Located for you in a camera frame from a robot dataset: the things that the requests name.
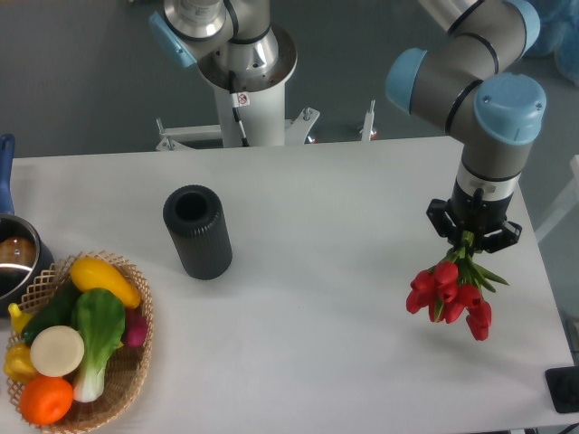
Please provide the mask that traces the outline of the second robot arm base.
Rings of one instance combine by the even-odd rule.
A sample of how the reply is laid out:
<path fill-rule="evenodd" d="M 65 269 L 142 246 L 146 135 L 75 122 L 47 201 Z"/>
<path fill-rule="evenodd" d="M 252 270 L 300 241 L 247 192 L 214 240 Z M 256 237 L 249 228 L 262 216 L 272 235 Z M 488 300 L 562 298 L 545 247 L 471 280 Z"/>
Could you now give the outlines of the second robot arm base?
<path fill-rule="evenodd" d="M 268 90 L 297 66 L 296 45 L 271 21 L 268 1 L 165 1 L 148 26 L 170 61 L 223 90 Z"/>

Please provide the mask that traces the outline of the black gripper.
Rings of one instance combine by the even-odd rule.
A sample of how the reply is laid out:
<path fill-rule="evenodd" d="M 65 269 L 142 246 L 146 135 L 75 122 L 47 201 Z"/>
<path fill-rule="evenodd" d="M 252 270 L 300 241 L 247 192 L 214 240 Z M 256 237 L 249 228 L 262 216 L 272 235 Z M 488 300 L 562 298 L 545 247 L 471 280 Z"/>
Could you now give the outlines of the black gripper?
<path fill-rule="evenodd" d="M 513 194 L 490 200 L 478 188 L 466 193 L 458 184 L 453 186 L 448 201 L 432 199 L 426 215 L 437 234 L 450 245 L 457 246 L 463 231 L 477 233 L 474 240 L 476 252 L 495 253 L 518 243 L 522 226 L 507 221 L 507 210 Z"/>

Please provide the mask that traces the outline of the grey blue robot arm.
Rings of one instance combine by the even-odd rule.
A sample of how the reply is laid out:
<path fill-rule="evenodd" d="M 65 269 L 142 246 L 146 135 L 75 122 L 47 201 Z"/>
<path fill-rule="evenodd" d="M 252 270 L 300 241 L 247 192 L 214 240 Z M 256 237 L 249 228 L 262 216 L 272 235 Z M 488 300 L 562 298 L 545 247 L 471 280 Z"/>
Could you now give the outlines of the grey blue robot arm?
<path fill-rule="evenodd" d="M 518 242 L 508 206 L 539 135 L 546 93 L 508 67 L 536 42 L 540 18 L 527 1 L 423 1 L 450 36 L 437 52 L 408 49 L 385 80 L 400 110 L 462 143 L 451 198 L 427 216 L 456 249 L 493 253 Z"/>

